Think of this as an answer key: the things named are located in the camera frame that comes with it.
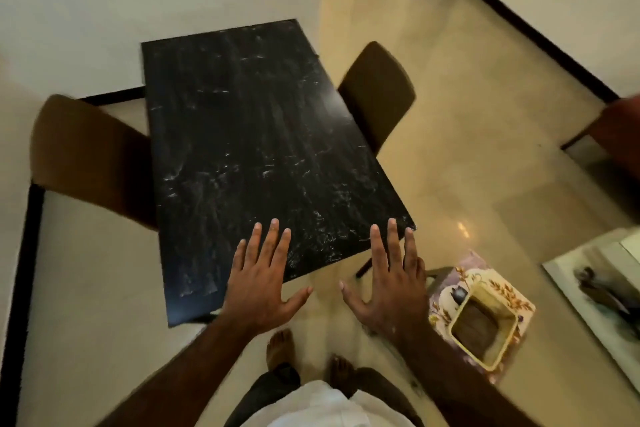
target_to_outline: hand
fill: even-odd
[[[282,326],[307,302],[313,287],[305,287],[282,302],[282,278],[287,264],[291,230],[285,229],[278,243],[278,220],[271,220],[260,255],[262,225],[256,223],[249,244],[240,240],[227,283],[227,294],[219,319],[250,340]]]
[[[424,261],[418,257],[412,229],[404,231],[404,263],[393,218],[387,225],[387,245],[388,260],[380,229],[378,225],[372,225],[373,291],[370,302],[364,303],[343,281],[340,281],[340,289],[356,318],[400,349],[414,334],[429,328],[427,276]]]

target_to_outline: forearm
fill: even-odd
[[[99,427],[194,426],[249,340],[220,316]]]
[[[397,347],[451,427],[537,425],[462,361],[430,326]]]

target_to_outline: brown furniture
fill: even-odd
[[[640,95],[607,106],[592,124],[560,148],[567,150],[586,135],[640,180]]]
[[[338,93],[375,155],[415,101],[415,90],[404,68],[375,41],[368,43],[351,65]],[[356,277],[370,268],[371,259]]]
[[[31,135],[33,182],[156,229],[148,137],[84,101],[53,95]]]

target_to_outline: bare foot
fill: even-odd
[[[326,367],[327,383],[331,388],[340,390],[340,385],[345,383],[354,371],[355,368],[347,359],[332,355]]]
[[[282,363],[296,366],[296,346],[293,343],[293,334],[289,328],[277,331],[267,345],[267,368],[269,371],[276,369]]]

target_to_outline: black marble surface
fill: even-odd
[[[142,53],[170,326],[220,308],[256,221],[292,229],[285,280],[368,249],[372,223],[414,227],[297,21]]]

